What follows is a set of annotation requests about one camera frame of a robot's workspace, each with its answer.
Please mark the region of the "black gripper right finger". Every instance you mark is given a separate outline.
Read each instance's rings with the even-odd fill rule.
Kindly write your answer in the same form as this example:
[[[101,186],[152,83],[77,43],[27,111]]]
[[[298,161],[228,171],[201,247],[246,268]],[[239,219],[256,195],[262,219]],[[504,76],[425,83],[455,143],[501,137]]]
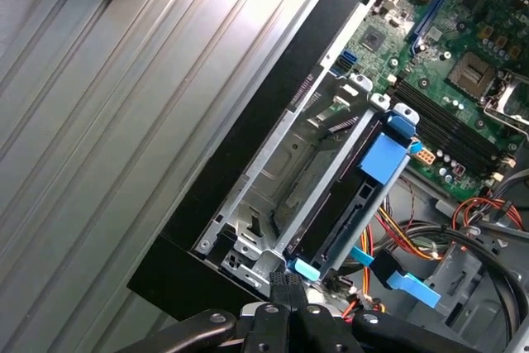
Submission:
[[[309,307],[304,283],[288,275],[291,347],[300,352],[473,352],[457,341],[389,314],[360,310],[347,322],[321,304]]]

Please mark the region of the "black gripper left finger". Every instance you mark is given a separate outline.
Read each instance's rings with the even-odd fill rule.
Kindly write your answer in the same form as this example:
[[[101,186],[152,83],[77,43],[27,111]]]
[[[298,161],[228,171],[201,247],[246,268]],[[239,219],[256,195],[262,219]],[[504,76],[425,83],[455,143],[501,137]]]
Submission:
[[[288,285],[285,274],[269,274],[268,302],[247,304],[236,317],[208,309],[127,347],[129,352],[286,352]]]

